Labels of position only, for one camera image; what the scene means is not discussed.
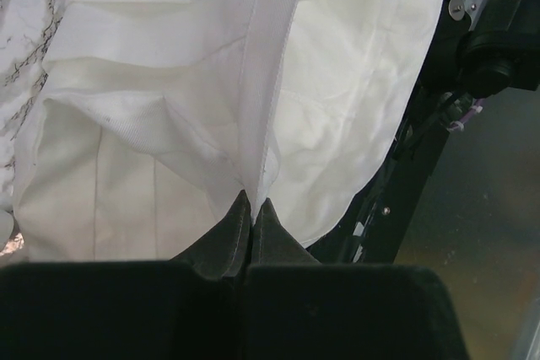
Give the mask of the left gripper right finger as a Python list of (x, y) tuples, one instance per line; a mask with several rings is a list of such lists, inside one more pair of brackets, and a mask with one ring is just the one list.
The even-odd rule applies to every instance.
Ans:
[(451, 298), (417, 266), (317, 262), (263, 203), (244, 287), (247, 359), (466, 359)]

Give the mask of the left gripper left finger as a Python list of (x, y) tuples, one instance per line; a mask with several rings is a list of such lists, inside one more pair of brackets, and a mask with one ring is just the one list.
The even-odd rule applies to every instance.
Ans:
[(167, 261), (25, 263), (1, 272), (4, 359), (236, 359), (251, 207), (241, 192)]

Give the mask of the white skirt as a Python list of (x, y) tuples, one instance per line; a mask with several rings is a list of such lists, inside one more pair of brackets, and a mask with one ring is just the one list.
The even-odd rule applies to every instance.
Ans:
[(15, 141), (32, 261), (169, 259), (245, 191), (303, 246), (381, 167), (442, 0), (62, 0)]

